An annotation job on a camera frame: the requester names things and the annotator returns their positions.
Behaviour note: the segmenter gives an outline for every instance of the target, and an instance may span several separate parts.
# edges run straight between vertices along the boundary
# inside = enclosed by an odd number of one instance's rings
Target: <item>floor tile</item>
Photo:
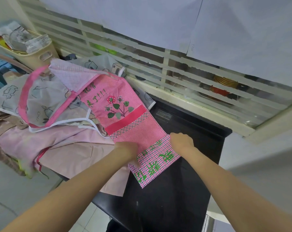
[[[69,232],[83,232],[83,231],[84,231],[84,228],[77,223],[75,223],[73,227],[69,230]]]
[[[85,229],[89,232],[105,232],[108,223],[109,216],[97,208]]]
[[[96,206],[94,203],[90,203],[86,210],[82,213],[82,215],[77,220],[77,223],[80,224],[83,228],[86,227],[90,218],[92,217],[94,211],[96,210]]]

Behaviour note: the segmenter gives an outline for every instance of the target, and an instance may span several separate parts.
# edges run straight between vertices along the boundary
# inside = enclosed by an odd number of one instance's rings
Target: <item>black countertop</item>
[[[151,113],[165,132],[185,133],[194,145],[219,163],[224,138],[232,131],[156,99]],[[130,173],[123,197],[99,192],[93,203],[132,232],[202,230],[210,193],[183,158],[144,189]]]

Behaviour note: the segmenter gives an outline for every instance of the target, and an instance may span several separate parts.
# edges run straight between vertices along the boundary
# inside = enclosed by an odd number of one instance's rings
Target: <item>checkered trim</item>
[[[143,115],[138,117],[131,124],[121,128],[121,129],[117,130],[116,132],[114,132],[113,134],[111,134],[110,138],[114,140],[115,138],[119,137],[121,134],[124,134],[125,132],[127,132],[130,129],[132,129],[132,128],[136,127],[137,125],[139,125],[141,122],[143,122],[150,115],[151,115],[150,112],[146,109],[146,111],[144,112]]]
[[[170,136],[167,134],[138,154],[140,169],[129,164],[129,168],[142,188],[179,159],[180,156],[172,149],[169,140]]]

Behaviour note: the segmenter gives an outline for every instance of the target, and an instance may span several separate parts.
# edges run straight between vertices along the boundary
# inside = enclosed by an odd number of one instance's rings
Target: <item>person's right arm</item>
[[[203,155],[188,135],[171,133],[170,142],[200,176],[236,232],[292,231],[285,212]]]

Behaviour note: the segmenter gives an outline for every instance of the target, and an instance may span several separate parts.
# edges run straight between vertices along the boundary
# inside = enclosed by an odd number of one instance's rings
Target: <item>person's left hand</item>
[[[119,151],[124,155],[127,162],[129,164],[134,165],[136,168],[140,168],[140,164],[136,159],[137,156],[137,143],[134,142],[116,142],[115,149],[119,149]]]

